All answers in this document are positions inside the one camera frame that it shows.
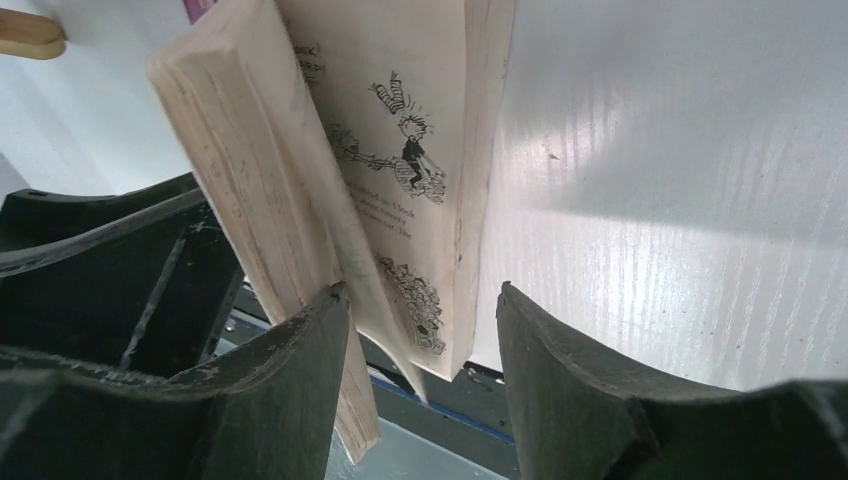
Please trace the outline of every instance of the cartoon character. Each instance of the cartoon character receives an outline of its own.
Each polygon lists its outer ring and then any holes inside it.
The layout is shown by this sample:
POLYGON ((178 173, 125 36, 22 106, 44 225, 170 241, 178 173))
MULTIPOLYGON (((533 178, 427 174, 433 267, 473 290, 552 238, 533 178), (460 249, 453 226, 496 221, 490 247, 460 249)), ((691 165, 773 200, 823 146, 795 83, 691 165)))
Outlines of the cartoon character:
POLYGON ((400 157, 380 158, 362 153, 359 140, 353 132, 335 124, 330 126, 329 137, 340 158, 362 163, 372 170, 390 168, 394 171, 400 187, 410 196, 423 196, 436 205, 441 205, 444 203, 447 175, 421 145, 422 140, 433 133, 433 127, 427 123, 426 116, 420 114, 421 107, 416 105, 412 97, 404 95, 403 84, 396 72, 392 72, 388 88, 375 83, 371 85, 370 90, 376 94, 389 114, 400 117, 397 126, 405 140, 400 157))
POLYGON ((434 175, 444 179, 445 172, 430 159, 427 152, 421 147, 421 139, 427 134, 427 124, 424 120, 421 117, 409 115, 401 119, 398 128, 406 137, 406 144, 403 146, 403 153, 400 158, 415 172, 415 176, 409 179, 409 185, 414 189, 416 184, 424 179, 425 174, 428 179, 432 179, 434 175))
POLYGON ((414 343, 433 355, 441 355, 446 345, 439 337, 439 329, 444 324, 439 318, 442 309, 438 292, 423 277, 410 272, 408 264, 399 265, 379 254, 376 257, 383 275, 394 286, 395 293, 405 306, 414 343))

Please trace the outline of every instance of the white wall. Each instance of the white wall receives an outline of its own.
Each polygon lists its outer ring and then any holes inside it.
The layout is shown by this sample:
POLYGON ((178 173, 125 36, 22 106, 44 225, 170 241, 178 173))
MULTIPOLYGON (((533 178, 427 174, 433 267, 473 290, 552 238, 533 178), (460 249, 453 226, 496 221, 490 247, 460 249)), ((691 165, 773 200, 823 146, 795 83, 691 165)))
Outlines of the white wall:
POLYGON ((123 193, 188 171, 144 60, 188 26, 181 0, 0 0, 58 20, 68 50, 0 56, 0 152, 34 188, 123 193))
POLYGON ((0 206, 7 194, 27 188, 26 181, 0 152, 0 206))
MULTIPOLYGON (((0 152, 36 188, 188 165, 143 74, 181 0, 0 0, 59 19, 0 57, 0 152)), ((848 4, 519 0, 472 360, 504 280, 643 362, 751 388, 848 376, 848 4)))

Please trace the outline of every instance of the curved black bracket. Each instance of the curved black bracket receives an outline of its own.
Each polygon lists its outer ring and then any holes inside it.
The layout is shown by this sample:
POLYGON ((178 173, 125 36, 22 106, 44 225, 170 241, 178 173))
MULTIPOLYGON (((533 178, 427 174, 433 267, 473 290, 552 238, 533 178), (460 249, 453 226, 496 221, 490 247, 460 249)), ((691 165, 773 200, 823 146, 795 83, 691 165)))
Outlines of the curved black bracket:
POLYGON ((171 376, 214 351, 243 278, 191 175, 0 210, 0 344, 171 376))
POLYGON ((848 478, 848 384, 735 392, 666 374, 504 284, 498 334, 522 478, 848 478))
POLYGON ((333 287, 168 381, 0 348, 0 478, 323 479, 347 311, 333 287))

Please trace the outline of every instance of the open book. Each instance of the open book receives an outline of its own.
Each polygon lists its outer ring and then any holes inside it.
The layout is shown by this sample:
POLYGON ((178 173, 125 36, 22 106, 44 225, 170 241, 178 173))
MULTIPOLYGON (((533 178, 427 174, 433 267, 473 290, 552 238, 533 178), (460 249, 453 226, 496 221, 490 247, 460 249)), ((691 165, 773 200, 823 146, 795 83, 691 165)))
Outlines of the open book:
MULTIPOLYGON (((343 278, 357 329, 422 397, 412 362, 450 379, 470 354, 512 9, 222 0, 148 65, 269 318, 343 278)), ((364 450, 376 413, 352 338, 337 427, 364 450)))
POLYGON ((413 361, 468 359, 513 0, 278 0, 413 361))

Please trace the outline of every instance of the wooden handle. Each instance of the wooden handle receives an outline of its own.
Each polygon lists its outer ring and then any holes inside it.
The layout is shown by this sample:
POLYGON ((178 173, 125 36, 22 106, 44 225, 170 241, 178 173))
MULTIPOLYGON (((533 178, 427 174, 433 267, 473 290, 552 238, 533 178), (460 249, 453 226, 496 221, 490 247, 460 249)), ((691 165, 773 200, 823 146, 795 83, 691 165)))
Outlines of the wooden handle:
POLYGON ((65 33, 55 20, 0 8, 0 54, 49 60, 65 51, 65 33))

